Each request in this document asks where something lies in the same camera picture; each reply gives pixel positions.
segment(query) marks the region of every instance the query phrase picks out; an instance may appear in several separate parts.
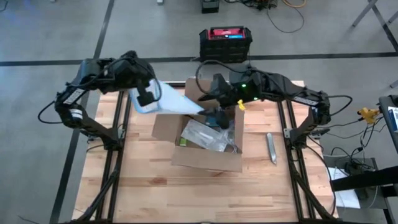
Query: yellow object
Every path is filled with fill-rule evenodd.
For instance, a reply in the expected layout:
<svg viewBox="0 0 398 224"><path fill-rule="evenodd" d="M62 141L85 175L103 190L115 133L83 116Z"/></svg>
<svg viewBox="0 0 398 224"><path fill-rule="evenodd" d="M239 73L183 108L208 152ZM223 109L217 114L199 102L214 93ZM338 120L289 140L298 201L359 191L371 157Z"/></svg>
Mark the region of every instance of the yellow object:
<svg viewBox="0 0 398 224"><path fill-rule="evenodd" d="M243 100L238 101L239 109L245 110L246 108L243 106Z"/></svg>
<svg viewBox="0 0 398 224"><path fill-rule="evenodd" d="M367 109L362 108L358 111L358 114L362 116L363 119L366 120L368 124L374 124L376 122L376 116L380 114L380 110L378 109Z"/></svg>
<svg viewBox="0 0 398 224"><path fill-rule="evenodd" d="M291 3L289 3L289 2L286 1L286 0L282 0L282 1L283 1L287 6L294 7L294 8L304 7L304 6L306 5L306 3L307 3L307 0L304 0L303 4L298 5L298 6L294 6L294 5L292 5Z"/></svg>

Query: white paper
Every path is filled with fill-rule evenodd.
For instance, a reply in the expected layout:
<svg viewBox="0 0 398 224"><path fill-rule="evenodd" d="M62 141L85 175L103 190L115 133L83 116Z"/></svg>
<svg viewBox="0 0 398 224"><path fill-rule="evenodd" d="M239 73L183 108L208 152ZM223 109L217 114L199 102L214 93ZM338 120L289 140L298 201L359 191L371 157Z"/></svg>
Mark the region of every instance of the white paper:
<svg viewBox="0 0 398 224"><path fill-rule="evenodd" d="M329 172L332 180L347 177L345 173L337 168L329 167ZM345 208L361 208L358 197L354 190L340 190L335 192L336 194L336 206Z"/></svg>

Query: concrete floor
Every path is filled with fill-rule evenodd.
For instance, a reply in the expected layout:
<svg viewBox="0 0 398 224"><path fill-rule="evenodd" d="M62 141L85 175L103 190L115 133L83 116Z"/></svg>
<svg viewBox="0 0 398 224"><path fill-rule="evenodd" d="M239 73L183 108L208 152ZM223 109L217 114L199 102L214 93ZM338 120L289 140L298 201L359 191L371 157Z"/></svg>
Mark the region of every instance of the concrete floor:
<svg viewBox="0 0 398 224"><path fill-rule="evenodd" d="M305 18L302 30L294 34L277 31L264 12L241 4L221 3L217 14L203 15L195 0L115 0L101 57L118 57L136 50L140 57L198 56L198 33L211 26L243 25L252 30L251 55L354 54L395 52L379 20L372 11L355 28L350 27L365 7L366 0L309 1L301 9ZM92 57L103 26L108 0L10 1L0 12L0 65L5 61L78 60ZM398 10L395 0L377 4L384 20ZM283 29L299 26L298 15L280 2L270 12ZM398 37L398 21L390 25ZM388 85L398 79L397 57L336 58L306 60L257 60L257 68L284 74L292 80L304 80L314 90L331 95L347 94L354 98L331 124L358 118L364 106L375 108L380 96L397 94ZM159 79L184 81L191 77L198 63L153 63ZM72 131L63 125L37 121L37 113L53 100L76 75L78 65L0 67L0 223L26 223L20 215L38 223L48 223L67 155ZM204 77L226 70L207 66ZM98 94L90 93L86 107L95 115ZM331 110L343 105L332 101ZM48 121L59 118L53 110L44 114ZM334 128L334 134L347 136L363 129L358 123ZM80 136L73 161L60 222L72 215L85 160L86 138ZM325 135L321 143L325 154L339 146L351 152L359 139L337 139ZM366 157L375 157L380 168L398 165L387 129L376 133L366 149ZM398 213L396 198L389 200ZM345 221L385 223L375 209L339 209Z"/></svg>

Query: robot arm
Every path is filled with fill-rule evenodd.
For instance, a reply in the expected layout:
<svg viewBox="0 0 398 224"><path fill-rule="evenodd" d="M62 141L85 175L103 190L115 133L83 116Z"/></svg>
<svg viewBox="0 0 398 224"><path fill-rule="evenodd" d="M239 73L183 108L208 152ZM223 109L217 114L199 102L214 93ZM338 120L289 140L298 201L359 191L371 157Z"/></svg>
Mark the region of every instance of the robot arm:
<svg viewBox="0 0 398 224"><path fill-rule="evenodd" d="M101 138L106 150L118 150L121 147L118 130L105 128L91 119L77 101L90 90L106 94L137 88L140 94L138 102L145 106L159 100L151 92L146 92L152 79L156 79L153 68L138 58L134 51L125 53L119 59L85 59L75 79L66 83L61 93L57 93L55 111L65 126L80 129L87 136Z"/></svg>
<svg viewBox="0 0 398 224"><path fill-rule="evenodd" d="M230 106L241 105L255 100L280 102L291 100L310 106L305 121L295 129L285 130L293 147L305 147L306 138L318 125L330 122L330 103L328 95L322 91L313 91L307 87L294 85L287 77L277 73L267 73L247 66L245 72L229 74L229 83L221 74L213 76L211 88L199 100L216 99L221 109L206 110L200 114L215 114L221 128L228 127L223 110Z"/></svg>

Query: open cardboard box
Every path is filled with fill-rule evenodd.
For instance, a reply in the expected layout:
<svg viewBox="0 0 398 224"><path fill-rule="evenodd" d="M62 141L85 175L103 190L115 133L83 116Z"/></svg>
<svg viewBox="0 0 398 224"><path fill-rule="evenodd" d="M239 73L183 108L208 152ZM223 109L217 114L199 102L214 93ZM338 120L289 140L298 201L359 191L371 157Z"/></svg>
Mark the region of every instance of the open cardboard box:
<svg viewBox="0 0 398 224"><path fill-rule="evenodd" d="M199 80L203 89L210 89L211 80ZM185 83L185 96L204 109L218 106L216 100L198 101L203 93L199 90L194 78L189 78ZM201 148L195 143L189 142L187 146L179 146L181 133L191 119L181 114L158 114L152 136L161 141L169 141L175 144L172 156L172 165L196 167L209 170L225 170L242 172L242 142L243 142L243 118L244 112L238 107L232 110L235 122L234 142L238 147L237 153L230 151L217 152ZM204 122L205 117L192 115L197 121Z"/></svg>

